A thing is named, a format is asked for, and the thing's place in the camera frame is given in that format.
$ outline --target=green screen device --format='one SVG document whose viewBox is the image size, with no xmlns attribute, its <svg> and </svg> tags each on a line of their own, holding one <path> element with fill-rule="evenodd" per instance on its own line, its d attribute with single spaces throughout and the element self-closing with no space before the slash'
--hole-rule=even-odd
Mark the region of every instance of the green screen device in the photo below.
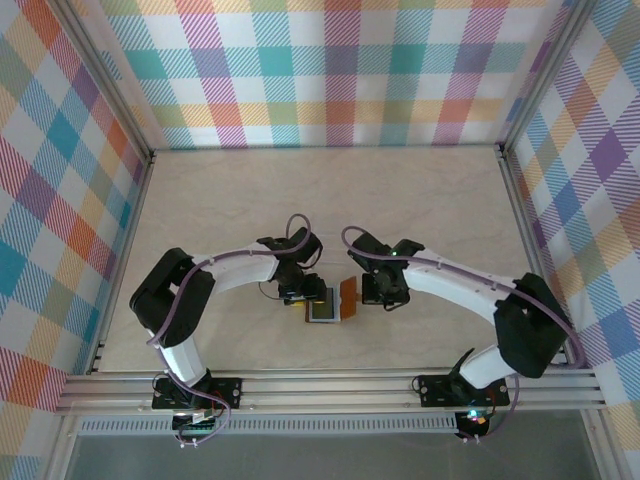
<svg viewBox="0 0 640 480">
<path fill-rule="evenodd" d="M 337 323 L 340 321 L 336 315 L 335 290 L 333 288 L 327 288 L 327 298 L 324 302 L 309 302 L 309 304 L 311 306 L 310 323 Z"/>
</svg>

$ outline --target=plaid wall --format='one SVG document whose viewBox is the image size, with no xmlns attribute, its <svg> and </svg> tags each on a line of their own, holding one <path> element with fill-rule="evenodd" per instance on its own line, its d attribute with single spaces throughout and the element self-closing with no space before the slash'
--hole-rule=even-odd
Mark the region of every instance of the plaid wall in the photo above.
<svg viewBox="0 0 640 480">
<path fill-rule="evenodd" d="M 516 153 L 555 291 L 640 478 L 640 1 L 601 1 Z"/>
<path fill-rule="evenodd" d="M 170 148 L 492 144 L 562 3 L 75 2 Z"/>
<path fill-rule="evenodd" d="M 513 121 L 517 118 L 518 114 L 520 113 L 520 109 L 522 107 L 523 102 L 529 96 L 529 93 L 531 93 L 531 90 L 536 82 L 536 79 L 538 78 L 540 68 L 542 67 L 545 60 L 547 59 L 547 56 L 551 52 L 551 47 L 553 43 L 556 41 L 556 39 L 558 38 L 558 35 L 561 33 L 562 27 L 564 27 L 565 22 L 567 21 L 567 18 L 571 11 L 571 7 L 576 3 L 576 1 L 577 0 L 564 0 L 564 2 L 562 2 L 562 6 L 560 7 L 560 10 L 558 11 L 556 18 L 553 21 L 551 28 L 549 28 L 549 31 L 547 32 L 547 36 L 545 37 L 544 42 L 542 42 L 540 50 L 538 51 L 538 54 L 536 55 L 535 60 L 531 64 L 531 67 L 527 72 L 527 76 L 525 77 L 525 80 L 522 86 L 520 87 L 520 91 L 518 92 L 518 97 L 515 99 L 515 101 L 513 102 L 513 105 L 511 106 L 511 109 L 509 110 L 509 115 L 507 115 L 507 119 L 502 125 L 502 129 L 500 130 L 500 134 L 498 135 L 496 143 L 502 143 L 507 138 L 507 134 L 511 130 Z"/>
<path fill-rule="evenodd" d="M 0 479 L 81 373 L 142 163 L 45 0 L 0 0 Z"/>
</svg>

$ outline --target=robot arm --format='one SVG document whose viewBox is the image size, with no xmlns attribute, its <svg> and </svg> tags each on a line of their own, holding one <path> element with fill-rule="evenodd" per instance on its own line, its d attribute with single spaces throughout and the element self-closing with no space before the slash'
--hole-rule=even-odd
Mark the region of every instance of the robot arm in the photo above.
<svg viewBox="0 0 640 480">
<path fill-rule="evenodd" d="M 298 245 L 302 245 L 300 249 L 290 252 Z M 129 305 L 150 335 L 158 337 L 152 344 L 160 350 L 171 372 L 186 386 L 206 391 L 210 374 L 200 360 L 194 332 L 209 297 L 248 283 L 275 280 L 285 304 L 301 299 L 324 300 L 324 280 L 315 273 L 306 273 L 302 266 L 321 251 L 318 238 L 304 227 L 291 238 L 261 238 L 245 249 L 215 257 L 192 257 L 173 248 L 156 264 Z M 178 293 L 178 286 L 189 272 L 192 276 Z M 167 326 L 172 308 L 174 314 Z"/>
<path fill-rule="evenodd" d="M 364 304 L 383 305 L 390 311 L 410 301 L 410 290 L 426 292 L 477 313 L 496 329 L 497 344 L 473 356 L 472 351 L 467 352 L 450 374 L 452 390 L 461 401 L 513 373 L 541 377 L 566 340 L 559 324 L 523 300 L 533 297 L 568 325 L 539 276 L 527 273 L 511 279 L 474 271 L 416 242 L 402 240 L 391 248 L 368 232 L 361 233 L 349 256 L 366 271 Z"/>
</svg>

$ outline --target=vent grille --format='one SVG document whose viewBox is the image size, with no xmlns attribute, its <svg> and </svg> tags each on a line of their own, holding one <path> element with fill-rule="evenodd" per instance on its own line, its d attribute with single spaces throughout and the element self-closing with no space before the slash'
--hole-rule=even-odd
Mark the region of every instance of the vent grille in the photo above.
<svg viewBox="0 0 640 480">
<path fill-rule="evenodd" d="M 414 413 L 386 415 L 251 415 L 232 417 L 225 435 L 286 434 L 335 435 L 371 433 L 452 433 L 454 414 Z M 90 416 L 82 422 L 80 435 L 171 434 L 171 417 Z"/>
</svg>

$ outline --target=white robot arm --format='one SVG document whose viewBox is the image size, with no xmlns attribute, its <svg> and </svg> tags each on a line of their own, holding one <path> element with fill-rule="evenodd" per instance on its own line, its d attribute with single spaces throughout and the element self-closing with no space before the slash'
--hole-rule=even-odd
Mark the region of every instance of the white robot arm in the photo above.
<svg viewBox="0 0 640 480">
<path fill-rule="evenodd" d="M 254 252 L 269 251 L 266 246 L 259 243 L 249 245 L 246 250 Z M 195 265 L 198 265 L 208 258 L 206 255 L 194 255 L 192 261 Z M 248 283 L 271 280 L 276 272 L 278 263 L 278 259 L 273 255 L 242 255 L 214 262 L 202 267 L 200 270 L 210 273 L 215 280 L 211 291 L 211 295 L 215 295 Z M 160 345 L 158 347 L 171 371 L 190 387 L 207 374 L 207 369 L 200 360 L 200 355 L 194 342 L 194 334 L 191 334 L 182 343 L 173 347 L 165 348 Z"/>
<path fill-rule="evenodd" d="M 346 232 L 360 236 L 351 244 Z M 479 272 L 450 262 L 411 240 L 383 245 L 359 227 L 342 239 L 366 273 L 363 303 L 391 311 L 410 301 L 410 290 L 426 292 L 477 313 L 496 329 L 497 344 L 470 356 L 451 371 L 451 389 L 471 399 L 496 380 L 518 373 L 539 378 L 571 333 L 570 324 L 546 282 L 532 273 L 521 279 Z"/>
</svg>

